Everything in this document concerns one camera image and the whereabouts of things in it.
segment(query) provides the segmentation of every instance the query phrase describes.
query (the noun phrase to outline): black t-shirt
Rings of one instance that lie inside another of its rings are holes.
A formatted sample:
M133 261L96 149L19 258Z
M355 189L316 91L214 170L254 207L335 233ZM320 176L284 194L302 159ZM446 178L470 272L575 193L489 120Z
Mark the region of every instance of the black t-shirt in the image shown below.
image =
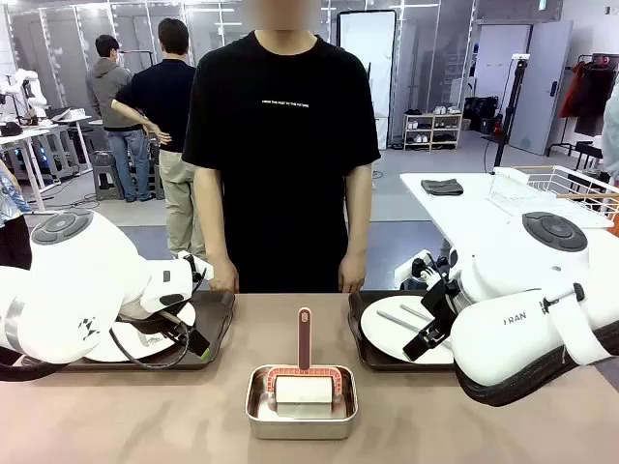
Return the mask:
M344 176L379 157L354 55L320 38L276 55L251 33L200 60L183 160L221 172L242 292L337 292Z
M116 100L131 108L141 109L159 129L172 137L162 145L169 152L183 152L187 120L190 112L195 68L180 60L163 60L133 76L118 91Z

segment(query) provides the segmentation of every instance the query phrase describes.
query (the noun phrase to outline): brown tray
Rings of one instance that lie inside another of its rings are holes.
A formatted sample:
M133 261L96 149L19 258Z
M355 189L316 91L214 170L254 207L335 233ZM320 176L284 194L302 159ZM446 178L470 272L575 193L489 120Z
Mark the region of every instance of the brown tray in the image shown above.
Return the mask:
M211 363L220 351L221 342L230 327L234 316L234 295L217 292L198 291L190 299L195 308L195 325L207 340L211 342L208 356L202 360L194 353L188 352L181 361L169 370L199 370ZM174 361L182 348L170 346L162 352L141 359L149 364L166 364ZM132 362L96 362L82 358L62 369L62 372L108 371L108 370L143 370Z
M425 293L425 291L378 290L353 293L348 297L348 303L350 304L348 326L355 338L355 343L357 343L359 358L368 369L376 372L437 372L455 370L453 364L415 364L412 362L402 362L383 353L372 345L361 330L361 316L372 303L385 298L402 295L423 297Z

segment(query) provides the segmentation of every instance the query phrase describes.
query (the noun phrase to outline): man's hand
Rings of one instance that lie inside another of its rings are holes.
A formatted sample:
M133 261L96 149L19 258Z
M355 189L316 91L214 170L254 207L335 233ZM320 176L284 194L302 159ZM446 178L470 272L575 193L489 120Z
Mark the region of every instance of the man's hand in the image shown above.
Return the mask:
M170 136L170 134L159 129L159 126L157 126L156 124L150 124L148 127L148 131L156 135L163 145L167 145L172 141L172 137Z
M339 264L339 290L341 293L355 293L366 281L366 255L347 252Z
M239 293L239 273L230 258L209 260L213 266L214 277L209 280L211 290L216 292Z

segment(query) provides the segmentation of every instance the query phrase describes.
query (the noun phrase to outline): cable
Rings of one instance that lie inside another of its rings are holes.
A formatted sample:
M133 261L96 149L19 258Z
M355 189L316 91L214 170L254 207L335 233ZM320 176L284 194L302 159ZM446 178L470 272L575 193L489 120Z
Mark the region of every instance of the cable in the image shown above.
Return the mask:
M487 174L487 167L486 167L486 155L487 155L487 149L490 146L490 143L492 143L491 140L489 140L486 144L486 149L484 150L484 172Z
M501 99L501 106L499 106L499 113L503 110L503 103L505 102L505 96L507 94L507 84L510 83L510 75L512 74L512 64L514 60L510 62L510 68L507 70L507 79L505 80L505 88L503 89L503 98Z
M185 355L187 355L187 352L190 349L190 331L183 321L181 321L181 323L179 324L179 327L183 328L183 331L185 331L185 346L183 347L183 351L174 361L169 362L168 364L163 364L163 365L147 364L145 362L137 360L136 358L134 358L132 355L129 354L129 352L125 349L123 345L121 345L113 329L109 330L109 334L112 337L112 340L114 341L118 349L121 351L121 353L125 355L125 357L132 363L139 365L141 368L145 370L166 370L178 364L185 357Z

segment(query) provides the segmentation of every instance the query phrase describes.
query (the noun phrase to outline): white table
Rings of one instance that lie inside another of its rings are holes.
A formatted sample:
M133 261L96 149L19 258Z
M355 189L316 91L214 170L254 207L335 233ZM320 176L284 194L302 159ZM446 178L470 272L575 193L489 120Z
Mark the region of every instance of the white table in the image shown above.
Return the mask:
M28 180L30 181L30 187L32 187L32 193L37 202L37 208L39 212L45 212L45 205L41 193L56 187L55 184L46 186L43 182L43 176L41 175L41 169L37 162L35 151L32 148L32 137L48 134L49 130L45 129L28 129L20 135L14 135L11 137L0 137L0 149L5 145L18 143L21 148L21 154L23 157L23 163L26 166L26 172L28 173Z
M449 247L459 253L475 254L488 237L511 216L488 199L492 178L490 174L426 173L401 174L400 178L412 195L426 209L432 222ZM447 181L456 179L464 188L460 196L433 196L422 188L422 180ZM583 229L589 241L589 263L592 269L608 269L619 261L619 238L603 229Z
M81 133L81 126L79 125L79 121L85 121L90 118L92 118L92 116L78 116L76 118L63 119L61 121L58 121L59 124L76 123L75 126L77 127L77 135L79 136L79 144L81 145L81 153L84 155L84 159L86 160L86 162L83 164L79 163L79 159L77 158L77 156L75 156L75 161L79 163L81 166L79 173L77 173L78 176L81 174L86 174L87 172L90 172L93 170L93 166L90 163L90 160L88 159L88 151L86 150L86 144L84 143L84 136Z

